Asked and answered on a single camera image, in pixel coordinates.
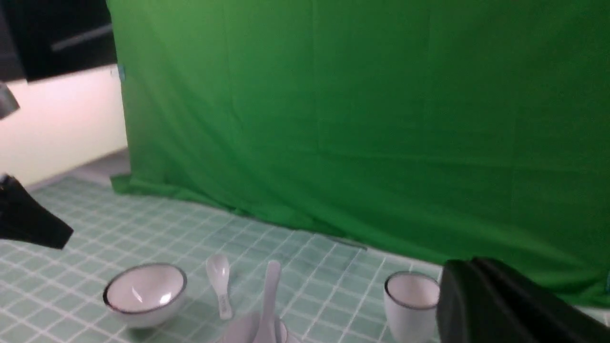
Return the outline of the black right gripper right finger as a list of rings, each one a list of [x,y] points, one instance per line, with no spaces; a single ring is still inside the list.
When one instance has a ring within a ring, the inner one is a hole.
[[[607,326],[494,258],[444,264],[436,322],[443,343],[607,343]]]

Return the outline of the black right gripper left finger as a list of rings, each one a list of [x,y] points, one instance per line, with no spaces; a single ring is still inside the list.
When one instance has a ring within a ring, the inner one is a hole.
[[[0,182],[0,238],[62,250],[74,230],[8,174]]]

